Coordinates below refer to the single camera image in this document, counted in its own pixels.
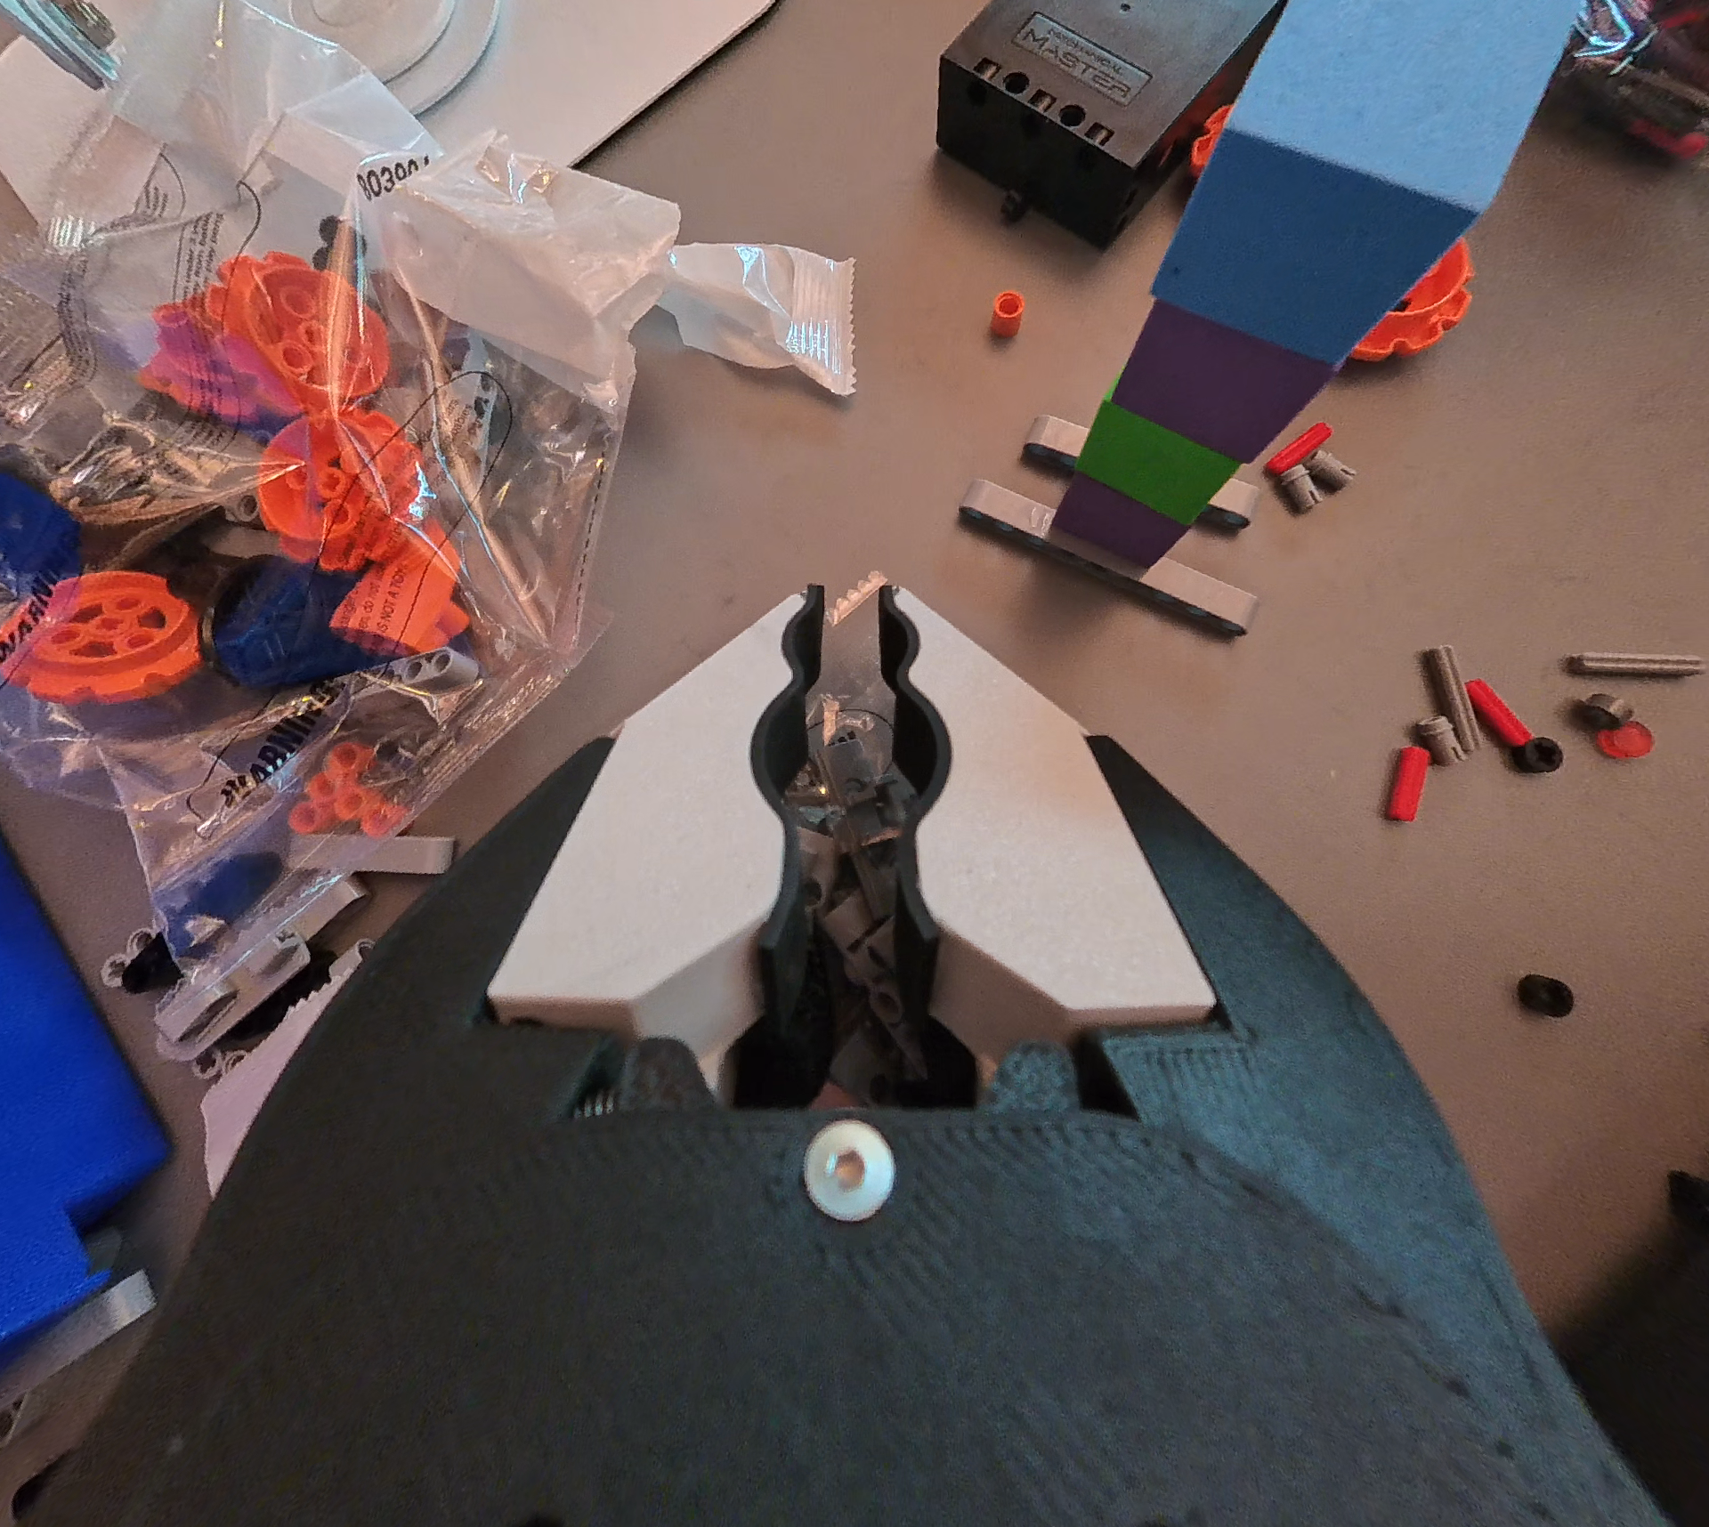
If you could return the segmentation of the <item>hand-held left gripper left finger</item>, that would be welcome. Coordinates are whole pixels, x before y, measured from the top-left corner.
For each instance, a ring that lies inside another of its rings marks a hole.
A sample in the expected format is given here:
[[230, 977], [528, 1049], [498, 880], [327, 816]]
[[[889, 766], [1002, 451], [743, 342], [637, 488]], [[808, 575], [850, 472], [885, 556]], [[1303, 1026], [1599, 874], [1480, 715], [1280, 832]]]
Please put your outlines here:
[[487, 999], [502, 1024], [677, 1040], [718, 1094], [767, 1010], [767, 927], [800, 904], [786, 793], [810, 756], [823, 587], [633, 713]]

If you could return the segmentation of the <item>green foam cube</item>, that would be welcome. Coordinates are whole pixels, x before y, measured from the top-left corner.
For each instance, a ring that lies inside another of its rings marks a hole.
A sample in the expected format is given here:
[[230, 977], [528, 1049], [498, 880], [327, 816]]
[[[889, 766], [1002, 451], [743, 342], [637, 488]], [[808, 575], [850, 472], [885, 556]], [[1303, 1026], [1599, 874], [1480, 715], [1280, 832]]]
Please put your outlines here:
[[1076, 478], [1191, 529], [1243, 465], [1105, 399], [1082, 443]]

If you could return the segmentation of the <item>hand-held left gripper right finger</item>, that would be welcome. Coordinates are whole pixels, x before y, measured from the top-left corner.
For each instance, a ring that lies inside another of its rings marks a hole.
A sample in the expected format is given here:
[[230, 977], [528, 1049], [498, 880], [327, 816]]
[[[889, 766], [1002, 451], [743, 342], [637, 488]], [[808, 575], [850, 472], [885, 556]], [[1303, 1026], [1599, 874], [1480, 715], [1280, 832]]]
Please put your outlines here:
[[1095, 738], [899, 585], [881, 593], [897, 841], [897, 983], [988, 1084], [1023, 1045], [1198, 1030], [1218, 999]]

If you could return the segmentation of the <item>clear bag of orange gears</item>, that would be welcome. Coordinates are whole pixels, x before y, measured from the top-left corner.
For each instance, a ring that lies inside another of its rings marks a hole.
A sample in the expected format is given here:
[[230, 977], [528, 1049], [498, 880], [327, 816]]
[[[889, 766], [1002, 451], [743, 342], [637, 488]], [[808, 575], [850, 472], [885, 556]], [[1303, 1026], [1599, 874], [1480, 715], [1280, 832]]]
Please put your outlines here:
[[191, 1061], [568, 674], [629, 402], [407, 297], [357, 191], [5, 247], [5, 760], [113, 803]]

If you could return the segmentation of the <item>orange gear wheel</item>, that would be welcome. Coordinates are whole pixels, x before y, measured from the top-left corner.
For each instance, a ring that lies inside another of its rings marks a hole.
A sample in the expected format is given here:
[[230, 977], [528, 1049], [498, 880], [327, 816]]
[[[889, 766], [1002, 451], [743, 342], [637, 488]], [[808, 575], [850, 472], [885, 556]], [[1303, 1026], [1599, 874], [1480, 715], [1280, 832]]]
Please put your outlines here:
[[1439, 344], [1465, 321], [1473, 280], [1471, 249], [1461, 239], [1352, 350], [1352, 362], [1406, 360]]

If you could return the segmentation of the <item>black perforated control box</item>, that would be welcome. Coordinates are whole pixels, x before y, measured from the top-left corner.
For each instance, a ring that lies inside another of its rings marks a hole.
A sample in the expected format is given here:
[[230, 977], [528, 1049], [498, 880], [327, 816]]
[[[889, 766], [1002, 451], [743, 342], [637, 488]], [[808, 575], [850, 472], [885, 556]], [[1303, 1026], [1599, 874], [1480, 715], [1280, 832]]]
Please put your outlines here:
[[1233, 103], [1286, 0], [992, 0], [940, 60], [938, 148], [1109, 247]]

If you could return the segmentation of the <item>grey ribbed pin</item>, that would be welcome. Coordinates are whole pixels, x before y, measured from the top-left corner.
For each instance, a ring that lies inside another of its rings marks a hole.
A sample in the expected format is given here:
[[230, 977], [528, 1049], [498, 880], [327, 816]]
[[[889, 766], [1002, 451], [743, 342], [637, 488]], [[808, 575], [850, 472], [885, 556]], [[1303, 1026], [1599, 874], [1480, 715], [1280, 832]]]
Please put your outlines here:
[[1451, 645], [1434, 645], [1422, 651], [1422, 667], [1434, 686], [1451, 738], [1438, 756], [1443, 762], [1461, 762], [1482, 748], [1482, 737], [1459, 655]]

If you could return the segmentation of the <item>clear bag of grey parts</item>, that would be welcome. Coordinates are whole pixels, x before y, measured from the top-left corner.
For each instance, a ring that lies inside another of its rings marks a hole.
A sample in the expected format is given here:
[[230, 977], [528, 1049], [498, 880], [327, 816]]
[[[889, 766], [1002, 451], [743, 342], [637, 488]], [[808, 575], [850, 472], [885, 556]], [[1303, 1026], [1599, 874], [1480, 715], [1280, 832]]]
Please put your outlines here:
[[831, 599], [806, 705], [808, 758], [786, 793], [831, 997], [829, 1082], [870, 1108], [899, 1108], [928, 1080], [897, 966], [899, 845], [913, 785], [895, 764], [895, 694], [880, 641], [885, 585], [874, 571]]

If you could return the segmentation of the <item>white plastic pouch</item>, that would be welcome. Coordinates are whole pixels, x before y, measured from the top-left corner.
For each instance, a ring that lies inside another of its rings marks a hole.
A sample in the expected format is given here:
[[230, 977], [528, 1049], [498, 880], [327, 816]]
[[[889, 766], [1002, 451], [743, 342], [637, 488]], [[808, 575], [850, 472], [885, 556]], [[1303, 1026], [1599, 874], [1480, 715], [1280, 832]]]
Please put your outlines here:
[[514, 150], [502, 134], [427, 163], [368, 160], [355, 183], [374, 257], [425, 311], [621, 406], [635, 327], [666, 311], [683, 346], [856, 391], [850, 259], [794, 245], [681, 243], [677, 204]]

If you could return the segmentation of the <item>dark perforated panel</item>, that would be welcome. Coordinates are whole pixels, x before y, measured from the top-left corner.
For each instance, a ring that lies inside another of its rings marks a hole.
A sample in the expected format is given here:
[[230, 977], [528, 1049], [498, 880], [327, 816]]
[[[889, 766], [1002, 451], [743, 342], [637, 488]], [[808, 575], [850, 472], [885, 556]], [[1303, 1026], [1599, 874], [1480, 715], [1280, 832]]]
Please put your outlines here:
[[1684, 1230], [1589, 1325], [1574, 1372], [1675, 1521], [1708, 1521], [1708, 1240]]

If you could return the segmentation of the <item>purple foam cube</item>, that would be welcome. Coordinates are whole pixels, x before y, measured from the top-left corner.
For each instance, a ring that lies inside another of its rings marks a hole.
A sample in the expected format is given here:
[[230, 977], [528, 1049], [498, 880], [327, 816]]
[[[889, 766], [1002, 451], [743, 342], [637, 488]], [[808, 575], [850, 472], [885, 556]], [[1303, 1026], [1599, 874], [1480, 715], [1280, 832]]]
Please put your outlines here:
[[1056, 507], [1051, 535], [1082, 542], [1103, 556], [1148, 569], [1169, 556], [1193, 523], [1181, 523], [1099, 480], [1074, 474]]
[[1196, 445], [1251, 463], [1334, 371], [1331, 362], [1158, 299], [1109, 397]]

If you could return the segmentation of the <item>blue foam cube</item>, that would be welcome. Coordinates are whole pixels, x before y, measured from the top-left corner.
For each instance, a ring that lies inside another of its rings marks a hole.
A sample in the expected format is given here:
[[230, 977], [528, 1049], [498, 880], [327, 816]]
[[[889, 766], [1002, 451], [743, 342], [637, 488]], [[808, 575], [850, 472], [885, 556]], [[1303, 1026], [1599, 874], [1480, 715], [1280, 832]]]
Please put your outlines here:
[[1152, 284], [1340, 364], [1488, 212], [1578, 0], [1288, 0]]

